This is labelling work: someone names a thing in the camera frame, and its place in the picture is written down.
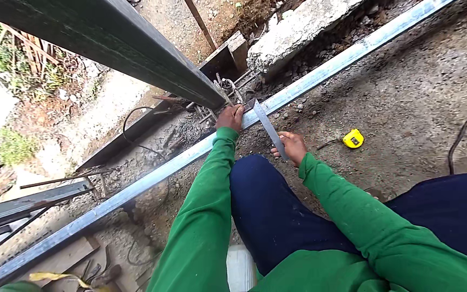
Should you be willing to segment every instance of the tape measure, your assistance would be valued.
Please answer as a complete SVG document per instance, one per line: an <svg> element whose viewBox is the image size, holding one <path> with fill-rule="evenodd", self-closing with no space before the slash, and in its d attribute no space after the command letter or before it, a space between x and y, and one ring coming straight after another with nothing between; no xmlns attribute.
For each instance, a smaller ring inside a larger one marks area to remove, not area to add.
<svg viewBox="0 0 467 292"><path fill-rule="evenodd" d="M349 148L358 148L363 144L363 135L358 129L352 129L341 141Z"/></svg>

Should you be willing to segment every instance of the right hand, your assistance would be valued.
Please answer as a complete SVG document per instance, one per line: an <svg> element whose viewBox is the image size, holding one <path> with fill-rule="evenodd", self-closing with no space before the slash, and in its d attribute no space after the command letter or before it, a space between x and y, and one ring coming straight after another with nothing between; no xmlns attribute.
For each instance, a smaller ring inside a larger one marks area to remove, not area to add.
<svg viewBox="0 0 467 292"><path fill-rule="evenodd" d="M293 161L295 167L299 167L304 156L306 156L307 148L302 135L293 134L291 132L278 132L280 141L284 144L284 150L289 156L289 159ZM279 151L276 148L271 149L273 156L280 156Z"/></svg>

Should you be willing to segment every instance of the navy blue pants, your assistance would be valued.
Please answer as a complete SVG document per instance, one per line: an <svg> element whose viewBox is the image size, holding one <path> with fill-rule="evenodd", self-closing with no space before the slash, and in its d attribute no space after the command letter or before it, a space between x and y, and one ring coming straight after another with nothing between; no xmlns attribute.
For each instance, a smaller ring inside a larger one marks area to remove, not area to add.
<svg viewBox="0 0 467 292"><path fill-rule="evenodd" d="M230 189L233 220L263 276L300 249L360 254L333 222L300 202L265 157L239 159ZM420 182L385 205L467 255L467 174Z"/></svg>

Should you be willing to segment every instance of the broken concrete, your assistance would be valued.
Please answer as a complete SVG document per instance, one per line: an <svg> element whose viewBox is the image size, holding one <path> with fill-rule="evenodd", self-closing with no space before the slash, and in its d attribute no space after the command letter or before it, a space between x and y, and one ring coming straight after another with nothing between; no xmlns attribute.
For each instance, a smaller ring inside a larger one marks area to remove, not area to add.
<svg viewBox="0 0 467 292"><path fill-rule="evenodd" d="M332 29L363 0L306 0L248 50L248 67L270 79L318 34Z"/></svg>

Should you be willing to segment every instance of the knee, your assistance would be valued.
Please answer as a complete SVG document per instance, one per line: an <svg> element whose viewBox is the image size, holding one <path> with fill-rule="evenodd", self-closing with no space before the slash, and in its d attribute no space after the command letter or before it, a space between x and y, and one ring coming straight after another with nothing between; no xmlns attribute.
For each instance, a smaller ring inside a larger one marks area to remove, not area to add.
<svg viewBox="0 0 467 292"><path fill-rule="evenodd" d="M244 181L252 181L260 179L264 173L267 173L268 169L273 169L273 165L269 160L262 155L250 155L245 156L232 167L230 173L230 181L236 183L243 183Z"/></svg>

